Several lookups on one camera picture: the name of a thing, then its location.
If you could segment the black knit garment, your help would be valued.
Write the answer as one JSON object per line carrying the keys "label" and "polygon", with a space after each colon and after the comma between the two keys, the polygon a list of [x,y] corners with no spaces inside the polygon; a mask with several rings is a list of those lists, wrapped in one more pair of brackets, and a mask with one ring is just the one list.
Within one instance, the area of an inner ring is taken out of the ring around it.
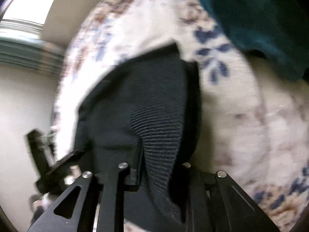
{"label": "black knit garment", "polygon": [[102,179],[100,231],[130,220],[148,231],[180,231],[190,161],[201,126],[199,71],[172,44],[106,75],[79,108],[74,149]]}

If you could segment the cream floral fleece blanket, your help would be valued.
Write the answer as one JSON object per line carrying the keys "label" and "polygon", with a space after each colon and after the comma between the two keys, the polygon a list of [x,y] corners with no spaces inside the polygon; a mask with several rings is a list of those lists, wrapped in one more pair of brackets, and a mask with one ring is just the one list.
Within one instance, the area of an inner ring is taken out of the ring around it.
{"label": "cream floral fleece blanket", "polygon": [[195,164],[226,171],[289,231],[308,204],[308,84],[240,53],[199,0],[101,0],[91,10],[65,54],[52,124],[56,158],[71,151],[79,105],[102,76],[173,42],[199,64]]}

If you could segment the striped green beige curtain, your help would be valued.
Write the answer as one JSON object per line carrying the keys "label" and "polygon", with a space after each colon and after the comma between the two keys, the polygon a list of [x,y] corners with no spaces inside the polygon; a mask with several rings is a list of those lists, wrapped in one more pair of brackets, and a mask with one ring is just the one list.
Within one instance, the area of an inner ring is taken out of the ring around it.
{"label": "striped green beige curtain", "polygon": [[42,24],[21,19],[2,19],[1,64],[60,75],[65,49],[40,39],[42,30]]}

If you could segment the dark teal velvet blanket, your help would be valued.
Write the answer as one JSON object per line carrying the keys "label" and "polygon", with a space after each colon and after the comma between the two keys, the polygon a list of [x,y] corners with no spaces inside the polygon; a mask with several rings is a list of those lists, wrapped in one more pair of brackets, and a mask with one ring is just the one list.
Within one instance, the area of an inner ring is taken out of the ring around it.
{"label": "dark teal velvet blanket", "polygon": [[199,0],[242,52],[261,52],[291,81],[308,81],[308,0]]}

